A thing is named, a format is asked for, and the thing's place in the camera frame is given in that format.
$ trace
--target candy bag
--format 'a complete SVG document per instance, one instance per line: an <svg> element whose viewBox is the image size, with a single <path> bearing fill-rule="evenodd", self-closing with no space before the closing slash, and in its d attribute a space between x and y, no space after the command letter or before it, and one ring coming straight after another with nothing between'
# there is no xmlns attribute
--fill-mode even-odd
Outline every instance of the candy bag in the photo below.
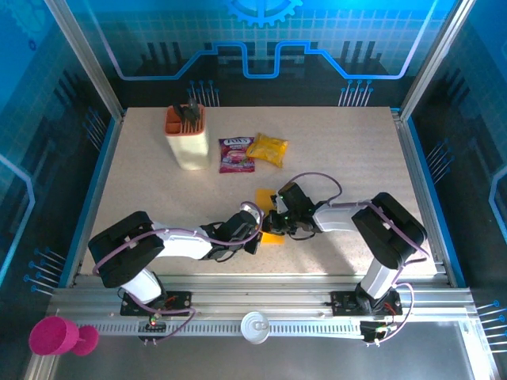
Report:
<svg viewBox="0 0 507 380"><path fill-rule="evenodd" d="M253 137L234 137L219 139L219 173L251 173L255 171L255 161L246 156L246 149L254 141Z"/></svg>
<svg viewBox="0 0 507 380"><path fill-rule="evenodd" d="M281 168L284 165L282 160L287 146L287 140L275 139L258 133L255 142L246 150L246 156L260 158Z"/></svg>

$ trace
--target yellow snack bag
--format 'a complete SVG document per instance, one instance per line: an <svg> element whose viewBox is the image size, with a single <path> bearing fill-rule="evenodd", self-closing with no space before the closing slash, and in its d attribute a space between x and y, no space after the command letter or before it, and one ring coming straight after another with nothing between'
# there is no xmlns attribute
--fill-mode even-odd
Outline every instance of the yellow snack bag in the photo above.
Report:
<svg viewBox="0 0 507 380"><path fill-rule="evenodd" d="M262 133L257 134L257 138L246 150L246 156L250 158L260 158L281 168L284 164L285 151L288 141L268 137Z"/></svg>

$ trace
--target beige container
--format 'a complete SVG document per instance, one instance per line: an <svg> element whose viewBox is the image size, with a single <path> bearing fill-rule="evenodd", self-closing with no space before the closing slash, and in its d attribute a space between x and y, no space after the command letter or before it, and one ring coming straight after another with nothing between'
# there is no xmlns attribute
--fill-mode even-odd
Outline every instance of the beige container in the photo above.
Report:
<svg viewBox="0 0 507 380"><path fill-rule="evenodd" d="M209 134L206 128L206 112L199 104L200 119L195 130L188 122L182 123L173 106L167 109L166 138L178 165L183 170L206 169L210 166Z"/></svg>

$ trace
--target table surface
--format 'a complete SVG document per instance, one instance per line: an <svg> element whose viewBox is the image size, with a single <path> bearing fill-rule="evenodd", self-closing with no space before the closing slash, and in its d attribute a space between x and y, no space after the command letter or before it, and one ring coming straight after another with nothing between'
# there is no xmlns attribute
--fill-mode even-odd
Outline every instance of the table surface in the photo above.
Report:
<svg viewBox="0 0 507 380"><path fill-rule="evenodd" d="M138 210L168 226L224 221L243 200L255 200L256 188L278 189L306 171L336 177L343 187L337 201L366 200L389 192L421 220L389 108L207 108L212 164L197 171L177 165L163 133L165 113L166 108L128 109L92 236ZM218 139L258 132L289 140L284 168L256 160L255 173L219 174ZM326 178L297 181L314 202L337 191ZM358 233L337 231L309 241L286 238L283 245L261 245L254 256L241 251L222 264L174 257L155 259L150 269L159 275L354 275L364 274L371 261L372 254ZM90 274L93 265L87 252L81 273ZM436 269L428 261L409 266L404 273L432 275Z"/></svg>

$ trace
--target gear logo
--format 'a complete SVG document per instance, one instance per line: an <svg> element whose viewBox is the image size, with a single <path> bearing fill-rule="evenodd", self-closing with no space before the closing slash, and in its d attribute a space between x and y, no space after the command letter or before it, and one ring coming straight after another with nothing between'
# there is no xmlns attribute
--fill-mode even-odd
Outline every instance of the gear logo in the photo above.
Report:
<svg viewBox="0 0 507 380"><path fill-rule="evenodd" d="M9 10L17 26L32 38L46 24L43 0L0 0L0 11Z"/></svg>
<svg viewBox="0 0 507 380"><path fill-rule="evenodd" d="M275 25L275 21L285 22L285 16L293 15L294 8L301 6L301 0L226 0L229 14L234 14L238 21L246 21L264 27Z"/></svg>

